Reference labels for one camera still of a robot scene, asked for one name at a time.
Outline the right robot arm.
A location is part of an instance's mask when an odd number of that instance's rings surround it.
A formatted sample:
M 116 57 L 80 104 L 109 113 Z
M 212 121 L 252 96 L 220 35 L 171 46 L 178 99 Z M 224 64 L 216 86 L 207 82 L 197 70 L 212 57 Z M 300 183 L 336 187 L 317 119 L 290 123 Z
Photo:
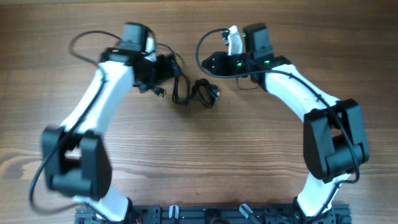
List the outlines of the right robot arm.
M 275 56 L 268 27 L 255 23 L 239 31 L 220 28 L 226 52 L 197 60 L 214 78 L 249 77 L 285 103 L 303 123 L 303 158 L 308 177 L 294 200 L 298 222 L 315 223 L 331 215 L 332 201 L 343 184 L 355 184 L 369 160 L 360 105 L 340 100 L 308 81 L 284 56 Z

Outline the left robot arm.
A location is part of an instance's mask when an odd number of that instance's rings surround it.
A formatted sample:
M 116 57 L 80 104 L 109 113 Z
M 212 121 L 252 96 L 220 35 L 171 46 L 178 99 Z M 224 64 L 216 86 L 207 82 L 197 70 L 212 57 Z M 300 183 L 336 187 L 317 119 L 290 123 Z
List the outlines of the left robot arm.
M 44 174 L 49 190 L 89 206 L 96 223 L 142 223 L 131 199 L 112 185 L 113 170 L 103 143 L 104 134 L 124 95 L 137 87 L 163 97 L 157 78 L 157 42 L 153 31 L 140 23 L 127 22 L 124 35 L 95 61 L 78 54 L 74 46 L 81 33 L 69 43 L 71 55 L 96 67 L 93 81 L 73 112 L 59 128 L 47 127 L 41 137 L 43 162 L 31 185 Z

